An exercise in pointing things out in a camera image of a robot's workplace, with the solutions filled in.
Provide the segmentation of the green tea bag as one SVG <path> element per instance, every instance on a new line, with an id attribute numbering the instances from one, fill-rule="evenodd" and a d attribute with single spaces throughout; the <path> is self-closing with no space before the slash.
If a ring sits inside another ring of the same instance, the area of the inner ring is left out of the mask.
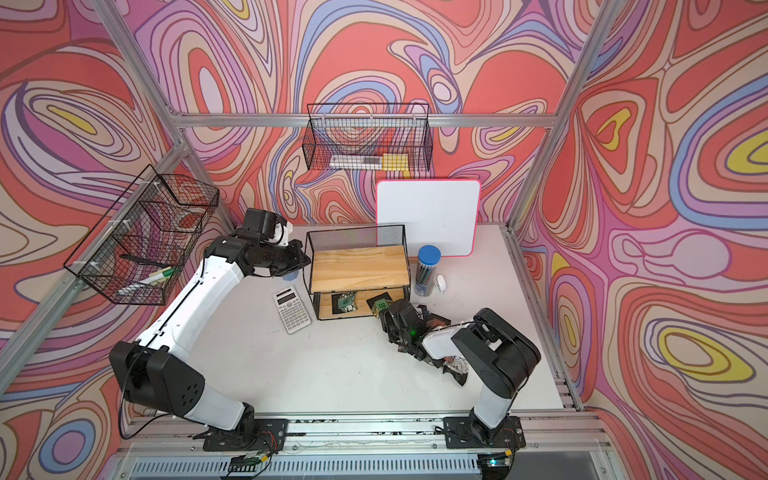
<path id="1" fill-rule="evenodd" d="M 340 292 L 332 295 L 332 312 L 335 315 L 351 313 L 358 310 L 356 293 Z"/>
<path id="2" fill-rule="evenodd" d="M 369 298 L 366 303 L 371 314 L 375 317 L 379 317 L 383 312 L 386 312 L 389 309 L 393 300 L 388 292 L 384 292 Z"/>

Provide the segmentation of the white floral black tea bag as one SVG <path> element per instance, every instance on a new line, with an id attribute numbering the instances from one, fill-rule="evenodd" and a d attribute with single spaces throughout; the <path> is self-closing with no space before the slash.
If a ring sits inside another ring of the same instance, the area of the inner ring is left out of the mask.
<path id="1" fill-rule="evenodd" d="M 460 386 L 464 386 L 469 375 L 469 365 L 463 357 L 446 357 L 442 364 L 442 372 L 450 374 Z"/>

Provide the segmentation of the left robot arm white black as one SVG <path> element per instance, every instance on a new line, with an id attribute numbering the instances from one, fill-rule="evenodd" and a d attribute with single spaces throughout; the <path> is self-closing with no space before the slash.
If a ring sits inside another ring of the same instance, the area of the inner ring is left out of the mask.
<path id="1" fill-rule="evenodd" d="M 125 401 L 243 437 L 257 433 L 253 407 L 210 386 L 187 363 L 192 347 L 227 295 L 266 269 L 282 277 L 311 263 L 301 241 L 277 245 L 234 236 L 217 238 L 189 283 L 132 342 L 120 341 L 109 361 Z"/>

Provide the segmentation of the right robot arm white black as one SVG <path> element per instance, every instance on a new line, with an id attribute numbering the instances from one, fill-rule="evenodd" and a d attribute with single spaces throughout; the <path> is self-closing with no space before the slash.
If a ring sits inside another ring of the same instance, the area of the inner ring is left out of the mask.
<path id="1" fill-rule="evenodd" d="M 399 352 L 451 374 L 459 385 L 470 372 L 477 375 L 482 389 L 469 419 L 479 435 L 499 430 L 542 359 L 530 339 L 490 308 L 454 323 L 403 299 L 382 296 L 368 306 Z"/>

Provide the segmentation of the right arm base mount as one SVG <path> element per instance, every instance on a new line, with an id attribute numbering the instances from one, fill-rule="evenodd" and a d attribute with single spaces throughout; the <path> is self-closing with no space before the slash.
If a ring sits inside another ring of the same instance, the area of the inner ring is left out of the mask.
<path id="1" fill-rule="evenodd" d="M 494 449 L 513 451 L 526 446 L 526 439 L 517 416 L 506 416 L 497 427 L 487 427 L 472 416 L 444 417 L 440 432 L 448 449 Z"/>

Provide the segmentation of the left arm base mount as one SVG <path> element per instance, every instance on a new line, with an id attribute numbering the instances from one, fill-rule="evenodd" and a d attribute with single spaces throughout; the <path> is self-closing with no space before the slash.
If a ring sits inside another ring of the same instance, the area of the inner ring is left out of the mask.
<path id="1" fill-rule="evenodd" d="M 211 427 L 202 436 L 206 452 L 281 451 L 287 435 L 285 418 L 246 419 L 234 430 Z"/>

